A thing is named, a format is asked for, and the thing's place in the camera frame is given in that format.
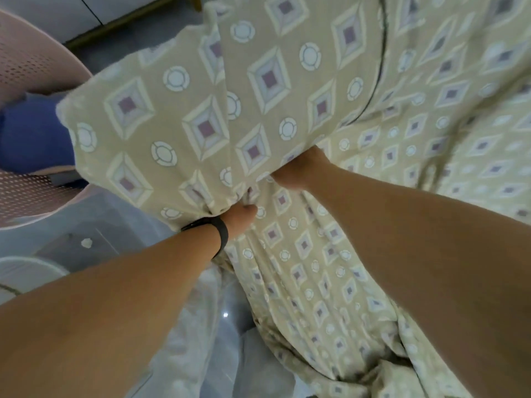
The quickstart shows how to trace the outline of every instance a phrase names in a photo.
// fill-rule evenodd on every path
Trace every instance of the pink laundry basket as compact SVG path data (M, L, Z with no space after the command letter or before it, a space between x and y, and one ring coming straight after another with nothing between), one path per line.
M50 94L75 88L91 77L67 48L30 23L0 10L0 109L24 93ZM0 170L0 230L50 216L94 193L54 187L46 176Z

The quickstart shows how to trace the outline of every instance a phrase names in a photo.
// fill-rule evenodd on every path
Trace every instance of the left hand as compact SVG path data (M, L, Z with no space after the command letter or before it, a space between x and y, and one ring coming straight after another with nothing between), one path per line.
M256 205L243 205L238 202L221 215L221 219L229 231L229 240L235 239L248 229L253 223L257 211Z

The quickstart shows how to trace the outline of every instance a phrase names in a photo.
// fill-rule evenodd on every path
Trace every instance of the black wristband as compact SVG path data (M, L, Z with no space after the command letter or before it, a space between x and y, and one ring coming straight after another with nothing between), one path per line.
M225 246L227 245L227 241L229 240L229 230L227 229L225 222L223 222L223 220L219 216L207 216L201 219L197 219L196 221L189 223L188 225L183 227L181 229L181 232L203 225L213 225L219 232L219 238L222 240L222 246L219 248L218 252L214 256L217 257L217 255L221 253L222 250L225 248Z

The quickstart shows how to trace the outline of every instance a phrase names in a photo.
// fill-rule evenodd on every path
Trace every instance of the right arm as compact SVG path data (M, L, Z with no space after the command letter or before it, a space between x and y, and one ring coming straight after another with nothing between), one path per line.
M273 178L330 212L473 395L529 396L531 227L348 172L316 147Z

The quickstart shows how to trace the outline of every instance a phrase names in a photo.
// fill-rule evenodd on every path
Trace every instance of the left arm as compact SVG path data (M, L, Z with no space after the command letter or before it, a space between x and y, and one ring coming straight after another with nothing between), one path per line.
M255 214L240 204L223 214L229 238ZM0 306L0 396L122 398L219 246L203 225Z

